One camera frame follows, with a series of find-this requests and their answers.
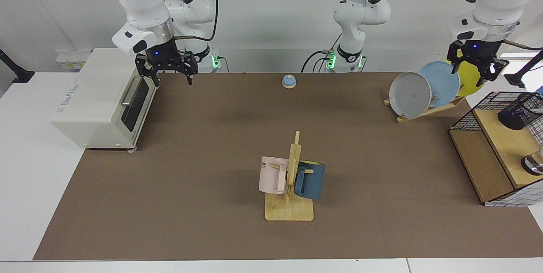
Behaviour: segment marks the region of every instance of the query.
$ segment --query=toaster oven handle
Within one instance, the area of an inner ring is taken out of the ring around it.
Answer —
[[[134,99],[136,98],[137,90],[140,88],[140,83],[142,81],[141,77],[134,77],[132,78],[132,82],[130,82],[130,86],[128,87],[128,91],[126,92],[126,95],[124,95],[124,99],[122,101],[123,106],[130,106],[134,102]]]

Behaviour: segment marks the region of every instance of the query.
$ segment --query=wooden base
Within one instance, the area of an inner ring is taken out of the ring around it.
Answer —
[[[301,198],[294,193],[285,195],[266,194],[267,221],[313,221],[313,200]]]
[[[428,109],[426,109],[426,111],[423,114],[421,114],[421,115],[419,115],[417,117],[405,118],[404,116],[399,116],[399,117],[396,118],[396,122],[398,124],[401,124],[401,123],[409,122],[410,120],[413,120],[413,119],[425,117],[425,116],[435,114],[435,113],[438,113],[438,112],[446,111],[448,109],[456,108],[456,106],[459,105],[464,99],[465,99],[465,97],[456,97],[448,105],[445,105],[445,106],[439,107],[439,108],[428,108]],[[390,105],[390,99],[389,98],[385,99],[383,101],[383,104],[386,105],[386,106],[389,106]]]

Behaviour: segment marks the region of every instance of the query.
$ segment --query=wire basket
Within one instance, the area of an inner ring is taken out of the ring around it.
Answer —
[[[512,130],[522,130],[542,115],[543,98],[539,95],[524,93],[498,113],[498,119]]]

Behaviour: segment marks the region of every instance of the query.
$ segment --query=light blue plate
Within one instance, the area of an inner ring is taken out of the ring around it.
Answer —
[[[434,61],[423,66],[419,74],[426,78],[432,88],[432,98],[436,97],[430,107],[438,108],[448,105],[460,91],[460,75],[452,73],[452,65],[444,61]]]

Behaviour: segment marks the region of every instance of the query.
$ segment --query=gray plate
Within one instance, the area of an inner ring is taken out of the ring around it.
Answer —
[[[404,72],[392,82],[389,98],[396,114],[415,118],[428,109],[432,90],[426,78],[415,72]]]

